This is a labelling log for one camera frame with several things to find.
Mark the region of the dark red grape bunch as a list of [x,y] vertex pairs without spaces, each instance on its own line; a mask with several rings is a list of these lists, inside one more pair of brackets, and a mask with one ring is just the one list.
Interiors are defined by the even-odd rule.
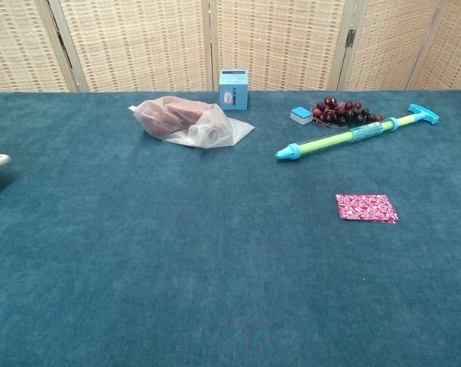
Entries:
[[361,102],[340,102],[333,96],[327,96],[322,102],[312,104],[310,114],[311,120],[317,124],[338,129],[354,128],[384,120],[382,115],[374,114]]

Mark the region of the maroon blocks inside bag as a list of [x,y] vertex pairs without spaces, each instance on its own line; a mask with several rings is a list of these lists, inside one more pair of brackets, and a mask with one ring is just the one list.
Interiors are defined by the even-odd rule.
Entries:
[[167,102],[162,106],[148,102],[135,113],[135,117],[149,135],[165,138],[196,124],[209,107],[206,103],[182,100]]

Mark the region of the blue table cloth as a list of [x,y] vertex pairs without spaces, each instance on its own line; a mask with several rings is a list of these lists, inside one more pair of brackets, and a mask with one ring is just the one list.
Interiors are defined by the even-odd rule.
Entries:
[[0,367],[461,367],[461,90],[339,93],[440,120],[277,161],[322,97],[253,92],[206,150],[145,133],[149,92],[0,93]]

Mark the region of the translucent plastic bag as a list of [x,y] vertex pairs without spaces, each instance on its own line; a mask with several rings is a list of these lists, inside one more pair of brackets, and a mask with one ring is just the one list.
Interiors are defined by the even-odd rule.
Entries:
[[[129,106],[128,109],[135,117],[135,113],[148,102],[155,102],[158,106],[162,106],[164,103],[177,100],[193,101],[176,96],[162,96],[157,99],[145,100],[137,106]],[[174,132],[165,138],[157,139],[195,148],[224,148],[236,145],[255,129],[253,125],[250,125],[247,122],[226,116],[224,111],[217,104],[208,105],[210,105],[209,109],[203,113],[202,117],[196,124],[191,125],[188,129]]]

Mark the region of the blue white eraser block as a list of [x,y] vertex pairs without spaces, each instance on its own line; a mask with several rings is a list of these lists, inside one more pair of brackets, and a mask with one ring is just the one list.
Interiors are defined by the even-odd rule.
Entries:
[[311,122],[312,114],[309,109],[299,106],[291,110],[290,118],[300,125],[306,125]]

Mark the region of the small light blue carton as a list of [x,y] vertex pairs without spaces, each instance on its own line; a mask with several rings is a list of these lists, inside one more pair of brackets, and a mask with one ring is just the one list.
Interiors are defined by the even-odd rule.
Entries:
[[219,106],[224,111],[248,109],[248,71],[222,70],[219,75]]

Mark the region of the green blue toy water pump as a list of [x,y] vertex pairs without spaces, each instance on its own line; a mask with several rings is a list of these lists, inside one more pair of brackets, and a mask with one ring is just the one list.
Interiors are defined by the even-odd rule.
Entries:
[[400,127],[415,122],[425,121],[429,122],[431,125],[435,125],[439,121],[439,116],[436,113],[423,106],[410,104],[408,111],[410,115],[404,117],[390,117],[380,122],[370,122],[366,125],[351,128],[324,138],[307,141],[302,144],[291,143],[280,151],[277,151],[274,156],[279,161],[294,161],[300,159],[302,156],[324,149],[373,138],[386,132],[395,132]]

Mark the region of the woven bamboo folding screen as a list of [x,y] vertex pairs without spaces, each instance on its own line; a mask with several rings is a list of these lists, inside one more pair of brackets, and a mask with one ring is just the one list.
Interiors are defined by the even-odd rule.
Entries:
[[0,93],[216,90],[225,69],[253,90],[461,89],[461,0],[0,0]]

